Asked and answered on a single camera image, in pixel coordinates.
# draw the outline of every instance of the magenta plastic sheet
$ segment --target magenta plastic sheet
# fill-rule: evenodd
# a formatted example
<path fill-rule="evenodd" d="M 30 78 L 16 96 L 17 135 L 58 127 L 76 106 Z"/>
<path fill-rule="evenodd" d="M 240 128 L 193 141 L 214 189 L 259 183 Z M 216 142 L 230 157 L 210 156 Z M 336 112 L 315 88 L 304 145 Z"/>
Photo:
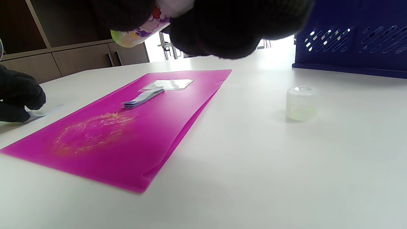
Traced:
<path fill-rule="evenodd" d="M 1 153 L 144 192 L 232 70 L 149 73 Z M 132 110 L 122 103 L 154 80 L 195 79 Z"/>

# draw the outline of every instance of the hand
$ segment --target hand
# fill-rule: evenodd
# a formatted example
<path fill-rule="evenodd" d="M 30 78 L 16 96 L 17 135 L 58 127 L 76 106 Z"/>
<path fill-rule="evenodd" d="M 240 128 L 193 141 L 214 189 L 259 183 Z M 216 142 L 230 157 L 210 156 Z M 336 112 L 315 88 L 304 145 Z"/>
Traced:
<path fill-rule="evenodd" d="M 0 65 L 0 100 L 0 121 L 25 122 L 30 115 L 24 107 L 38 110 L 46 96 L 32 76 Z"/>

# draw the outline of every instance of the floor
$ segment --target floor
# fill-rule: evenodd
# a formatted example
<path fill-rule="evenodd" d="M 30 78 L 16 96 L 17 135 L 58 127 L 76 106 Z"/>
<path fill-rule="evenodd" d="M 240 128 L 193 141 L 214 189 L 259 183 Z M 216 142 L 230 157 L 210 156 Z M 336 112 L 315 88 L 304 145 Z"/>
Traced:
<path fill-rule="evenodd" d="M 294 36 L 290 36 L 281 40 L 277 40 L 277 41 L 264 41 L 261 40 L 258 47 L 260 46 L 265 46 L 265 48 L 271 48 L 271 46 L 273 48 L 270 49 L 271 50 L 276 50 L 276 48 L 278 50 L 282 50 L 284 51 L 285 49 L 289 48 L 290 46 L 292 46 L 293 43 L 293 38 Z M 164 40 L 167 42 L 170 42 L 170 36 L 168 34 L 164 34 Z M 160 44 L 160 36 L 158 35 L 158 33 L 153 34 L 151 37 L 149 37 L 146 41 L 146 48 L 147 48 L 147 53 L 149 55 L 149 59 L 150 62 L 160 62 L 160 61 L 165 61 L 165 57 L 164 57 L 164 52 L 162 50 L 162 48 L 160 46 L 158 46 Z M 184 56 L 182 55 L 181 51 L 177 50 L 178 55 L 181 54 L 181 56 L 179 58 L 183 58 Z M 168 57 L 169 60 L 174 61 L 174 57 Z"/>

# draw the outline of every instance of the cabinet door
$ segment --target cabinet door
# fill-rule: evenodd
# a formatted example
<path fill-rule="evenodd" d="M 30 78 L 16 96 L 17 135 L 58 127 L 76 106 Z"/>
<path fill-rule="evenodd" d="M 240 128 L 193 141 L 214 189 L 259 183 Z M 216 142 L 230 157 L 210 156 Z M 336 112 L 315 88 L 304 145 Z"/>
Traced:
<path fill-rule="evenodd" d="M 61 73 L 51 53 L 0 62 L 7 69 L 26 73 L 34 77 L 39 84 L 61 78 Z"/>
<path fill-rule="evenodd" d="M 113 66 L 107 44 L 69 49 L 52 53 L 52 55 L 62 76 Z"/>
<path fill-rule="evenodd" d="M 123 48 L 113 42 L 109 43 L 109 48 L 112 52 L 115 66 L 150 62 L 144 43 L 133 48 Z"/>

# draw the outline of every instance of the cabinet handle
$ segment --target cabinet handle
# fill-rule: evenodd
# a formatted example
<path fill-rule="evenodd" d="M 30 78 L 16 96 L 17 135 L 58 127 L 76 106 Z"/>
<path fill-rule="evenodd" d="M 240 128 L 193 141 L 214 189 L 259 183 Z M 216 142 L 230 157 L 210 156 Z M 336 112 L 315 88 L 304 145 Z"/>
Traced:
<path fill-rule="evenodd" d="M 107 56 L 109 57 L 110 64 L 112 65 L 112 67 L 114 67 L 112 55 L 110 53 L 108 53 Z"/>
<path fill-rule="evenodd" d="M 117 58 L 119 59 L 120 66 L 123 66 L 122 58 L 120 58 L 119 52 L 115 52 L 115 53 L 116 53 L 116 55 L 117 55 Z"/>

